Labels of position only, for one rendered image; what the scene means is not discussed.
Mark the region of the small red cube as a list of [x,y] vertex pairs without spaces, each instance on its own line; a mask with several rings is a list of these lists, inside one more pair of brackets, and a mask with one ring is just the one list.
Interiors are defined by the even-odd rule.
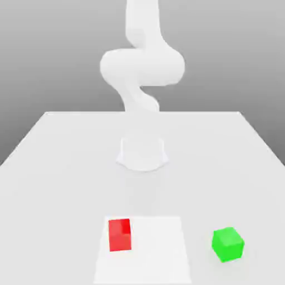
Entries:
[[110,251],[131,250],[130,219],[109,220],[108,227]]

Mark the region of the small green cube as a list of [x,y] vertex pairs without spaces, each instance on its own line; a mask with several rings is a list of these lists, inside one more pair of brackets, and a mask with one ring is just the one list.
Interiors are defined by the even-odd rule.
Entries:
[[212,249],[222,263],[241,258],[244,245],[244,239],[233,227],[226,227],[213,232]]

